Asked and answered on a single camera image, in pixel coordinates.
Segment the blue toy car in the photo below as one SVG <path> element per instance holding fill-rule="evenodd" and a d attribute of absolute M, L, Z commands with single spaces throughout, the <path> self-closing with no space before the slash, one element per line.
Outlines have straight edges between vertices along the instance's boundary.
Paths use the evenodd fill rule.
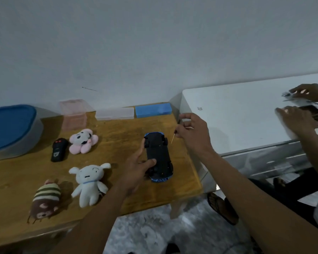
<path fill-rule="evenodd" d="M 173 165 L 171 163 L 168 140 L 162 132 L 151 132 L 144 136 L 147 159 L 155 158 L 157 163 L 149 168 L 146 174 L 152 182 L 165 182 L 173 175 Z"/>

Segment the striped plush toy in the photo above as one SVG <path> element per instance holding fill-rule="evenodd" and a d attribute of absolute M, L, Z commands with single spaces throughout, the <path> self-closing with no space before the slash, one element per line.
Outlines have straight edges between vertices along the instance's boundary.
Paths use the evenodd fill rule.
<path fill-rule="evenodd" d="M 38 219 L 52 216 L 59 209 L 60 196 L 60 187 L 56 183 L 47 180 L 34 195 L 27 223 L 30 217 L 35 219 L 33 222 L 35 223 Z"/>

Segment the pink plush toy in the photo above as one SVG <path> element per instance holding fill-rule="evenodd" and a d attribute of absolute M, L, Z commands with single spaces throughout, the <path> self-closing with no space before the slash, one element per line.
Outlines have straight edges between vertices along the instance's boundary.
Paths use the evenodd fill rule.
<path fill-rule="evenodd" d="M 70 153 L 88 153 L 92 145 L 98 142 L 98 136 L 93 134 L 92 130 L 86 128 L 72 135 L 69 142 L 72 144 L 69 148 Z"/>

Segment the remote control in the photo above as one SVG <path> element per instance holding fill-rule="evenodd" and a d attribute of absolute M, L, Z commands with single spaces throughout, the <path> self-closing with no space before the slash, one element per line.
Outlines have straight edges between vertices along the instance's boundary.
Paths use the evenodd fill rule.
<path fill-rule="evenodd" d="M 56 139 L 52 145 L 52 157 L 51 162 L 59 162 L 64 159 L 68 141 L 65 138 Z"/>

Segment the small screwdriver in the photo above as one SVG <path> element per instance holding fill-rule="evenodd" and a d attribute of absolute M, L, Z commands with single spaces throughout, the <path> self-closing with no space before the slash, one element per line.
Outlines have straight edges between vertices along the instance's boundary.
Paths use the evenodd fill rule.
<path fill-rule="evenodd" d="M 174 139 L 174 136 L 176 135 L 176 133 L 177 133 L 177 130 L 174 130 L 174 135 L 173 135 L 173 138 L 172 138 L 171 143 L 173 142 L 173 139 Z"/>

